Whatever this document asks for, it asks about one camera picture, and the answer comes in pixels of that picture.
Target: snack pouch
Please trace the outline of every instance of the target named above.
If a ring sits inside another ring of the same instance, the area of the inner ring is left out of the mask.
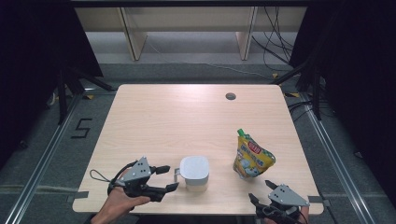
[[[233,169],[242,179],[258,176],[275,164],[276,158],[271,152],[260,147],[242,129],[238,133],[238,149]]]

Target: gray floor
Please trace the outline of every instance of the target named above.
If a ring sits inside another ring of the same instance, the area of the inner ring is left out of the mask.
[[[265,43],[262,34],[255,36]],[[273,73],[284,74],[263,64],[263,50],[254,42],[248,60],[241,61],[235,36],[231,33],[150,33],[138,62],[131,61],[123,34],[88,34],[88,37],[105,74],[103,80],[115,87],[122,83],[266,84],[273,79]],[[292,43],[295,34],[284,34],[284,37]],[[277,47],[272,46],[272,49],[283,53]],[[265,59],[272,68],[290,69],[271,55],[265,55]],[[282,91],[296,92],[294,84],[297,79],[295,77],[283,83]],[[111,107],[114,92],[98,90],[88,82],[84,82],[84,86],[94,96],[91,100],[78,102],[21,223],[83,223],[90,215],[75,213],[72,199]],[[288,105],[301,102],[298,97],[286,97],[285,100]],[[356,148],[342,124],[326,103],[320,107],[322,123],[376,223],[396,223],[394,207],[364,161],[353,155]],[[331,212],[338,223],[361,223],[309,114],[301,106],[291,116],[295,119],[295,127],[318,189],[331,203],[323,214],[310,216],[310,223],[334,223]],[[44,111],[26,139],[29,147],[16,151],[1,170],[0,221],[7,219],[11,207],[32,175],[58,128],[58,117],[57,104]],[[81,119],[92,119],[84,123],[90,127],[89,134],[86,138],[74,139],[72,136],[81,135],[80,131],[76,131]],[[120,223],[135,221],[136,217],[128,216]]]

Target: white container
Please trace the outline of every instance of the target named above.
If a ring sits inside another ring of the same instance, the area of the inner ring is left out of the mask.
[[[180,162],[180,175],[189,191],[205,191],[209,179],[209,161],[204,156],[185,157]]]

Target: wooden table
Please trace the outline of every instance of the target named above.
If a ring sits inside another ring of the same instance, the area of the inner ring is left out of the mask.
[[[228,100],[227,93],[236,99]],[[276,164],[246,181],[233,170],[237,130],[242,128],[276,156]],[[209,160],[208,189],[186,190],[180,177],[175,192],[161,203],[138,206],[139,214],[255,215],[248,193],[269,204],[272,190],[265,180],[287,184],[307,199],[318,196],[300,140],[284,96],[275,85],[122,85],[106,118],[79,191],[76,212],[97,212],[106,199],[107,183],[90,177],[96,169],[107,178],[124,165],[147,156],[151,166],[170,165],[171,172],[152,175],[148,184],[165,187],[173,182],[173,169],[187,156]],[[311,203],[310,214],[323,212]]]

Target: robotic hand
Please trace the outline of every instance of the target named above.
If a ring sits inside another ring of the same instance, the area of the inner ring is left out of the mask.
[[[259,203],[259,199],[249,193],[250,202],[256,206],[256,215],[259,218],[270,218],[280,224],[302,224],[299,222],[300,206],[309,206],[309,202],[300,197],[286,185],[276,185],[265,180],[266,185],[273,191],[268,195],[270,205]]]
[[[122,178],[119,176],[129,167],[132,167]],[[146,157],[124,166],[108,184],[107,194],[115,187],[123,187],[129,197],[147,196],[152,202],[160,202],[166,193],[175,191],[178,183],[167,185],[165,188],[150,187],[147,182],[152,174],[160,175],[169,172],[170,166],[149,166]]]

